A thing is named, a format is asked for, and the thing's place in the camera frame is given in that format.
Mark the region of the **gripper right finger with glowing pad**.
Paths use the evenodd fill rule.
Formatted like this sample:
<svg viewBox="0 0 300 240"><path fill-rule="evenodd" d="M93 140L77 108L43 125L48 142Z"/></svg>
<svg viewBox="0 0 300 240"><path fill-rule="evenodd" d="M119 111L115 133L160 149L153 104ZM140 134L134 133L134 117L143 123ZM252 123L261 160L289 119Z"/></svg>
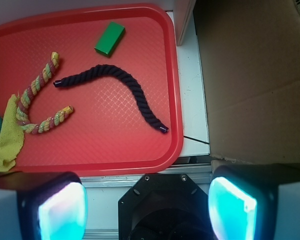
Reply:
<svg viewBox="0 0 300 240"><path fill-rule="evenodd" d="M208 212L218 240L300 240L300 163L217 167Z"/></svg>

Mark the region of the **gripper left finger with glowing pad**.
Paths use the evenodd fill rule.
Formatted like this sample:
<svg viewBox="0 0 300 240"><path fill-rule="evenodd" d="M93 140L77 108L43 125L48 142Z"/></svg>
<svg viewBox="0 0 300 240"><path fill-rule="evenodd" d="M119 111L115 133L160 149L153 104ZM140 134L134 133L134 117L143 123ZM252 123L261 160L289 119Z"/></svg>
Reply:
<svg viewBox="0 0 300 240"><path fill-rule="evenodd" d="M0 172L0 240L81 240L88 197L74 172Z"/></svg>

